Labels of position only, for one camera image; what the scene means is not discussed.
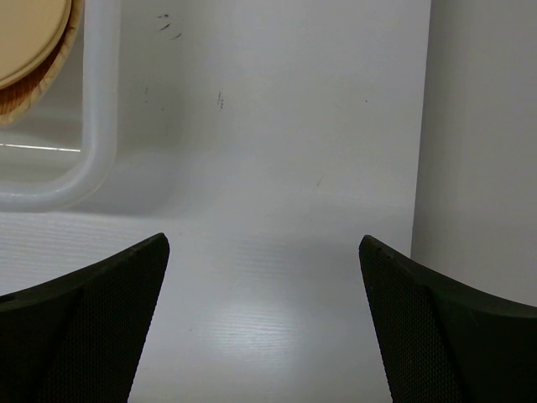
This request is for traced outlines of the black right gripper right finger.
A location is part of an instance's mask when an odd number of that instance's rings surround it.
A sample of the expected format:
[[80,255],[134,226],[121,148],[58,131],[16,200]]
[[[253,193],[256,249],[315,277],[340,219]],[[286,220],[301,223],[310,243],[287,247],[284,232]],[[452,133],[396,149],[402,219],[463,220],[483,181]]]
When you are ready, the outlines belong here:
[[464,285],[371,235],[359,260],[394,402],[534,402],[536,309]]

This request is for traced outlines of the woven bamboo fan-shaped tray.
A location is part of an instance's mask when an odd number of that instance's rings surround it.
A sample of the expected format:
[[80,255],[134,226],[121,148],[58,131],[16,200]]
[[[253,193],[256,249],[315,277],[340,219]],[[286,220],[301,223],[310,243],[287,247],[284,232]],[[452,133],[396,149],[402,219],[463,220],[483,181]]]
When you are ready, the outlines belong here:
[[1,127],[22,119],[50,89],[73,48],[83,17],[83,1],[71,1],[70,17],[59,43],[48,57],[27,76],[1,88]]

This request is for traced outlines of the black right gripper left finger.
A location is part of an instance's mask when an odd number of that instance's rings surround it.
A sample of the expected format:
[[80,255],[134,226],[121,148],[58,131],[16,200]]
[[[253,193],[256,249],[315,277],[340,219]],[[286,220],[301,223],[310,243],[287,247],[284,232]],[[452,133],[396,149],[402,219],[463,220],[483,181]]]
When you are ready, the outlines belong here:
[[169,261],[164,234],[1,297],[3,402],[125,402]]

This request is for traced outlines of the beige plate with bear print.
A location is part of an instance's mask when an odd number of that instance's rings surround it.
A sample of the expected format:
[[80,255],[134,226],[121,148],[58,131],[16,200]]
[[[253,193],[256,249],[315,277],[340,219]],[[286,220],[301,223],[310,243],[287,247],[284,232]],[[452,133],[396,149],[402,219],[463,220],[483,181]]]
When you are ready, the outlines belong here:
[[1,2],[1,88],[35,70],[59,43],[71,1]]

